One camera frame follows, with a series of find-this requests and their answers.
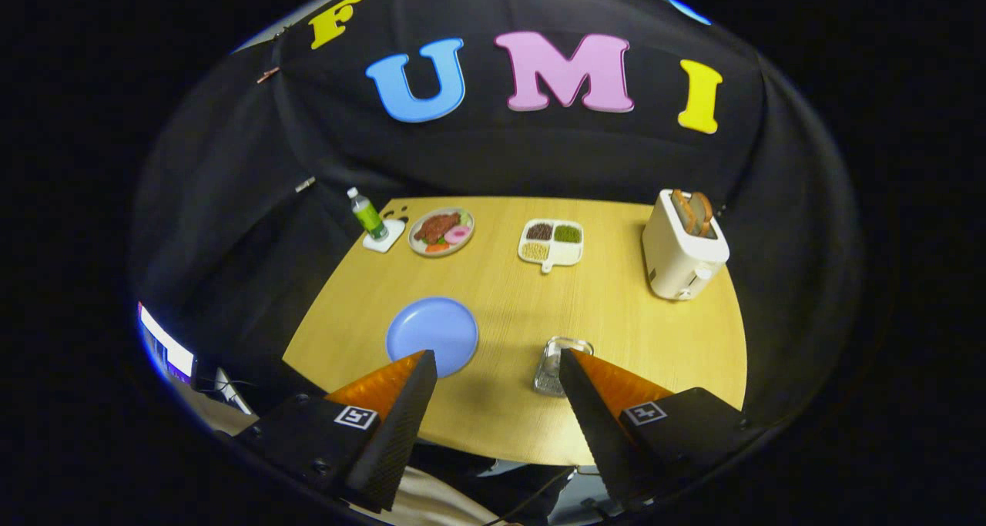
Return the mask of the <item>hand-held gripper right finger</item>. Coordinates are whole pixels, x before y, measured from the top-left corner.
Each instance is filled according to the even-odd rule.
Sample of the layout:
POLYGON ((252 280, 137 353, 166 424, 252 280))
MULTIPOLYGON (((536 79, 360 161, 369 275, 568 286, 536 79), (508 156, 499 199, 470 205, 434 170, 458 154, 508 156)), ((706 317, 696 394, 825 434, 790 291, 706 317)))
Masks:
POLYGON ((573 348, 558 374, 607 494, 625 509, 675 497, 753 442, 753 421, 702 387, 675 393, 573 348))

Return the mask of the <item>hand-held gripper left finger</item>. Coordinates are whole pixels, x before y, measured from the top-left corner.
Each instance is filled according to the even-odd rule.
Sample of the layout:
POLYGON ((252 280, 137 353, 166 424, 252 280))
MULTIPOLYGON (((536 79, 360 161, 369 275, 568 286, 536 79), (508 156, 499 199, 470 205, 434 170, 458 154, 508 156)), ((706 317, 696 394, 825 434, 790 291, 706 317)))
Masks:
POLYGON ((437 379, 433 351, 420 350, 327 396, 288 397, 231 446, 302 491, 390 511, 437 379))

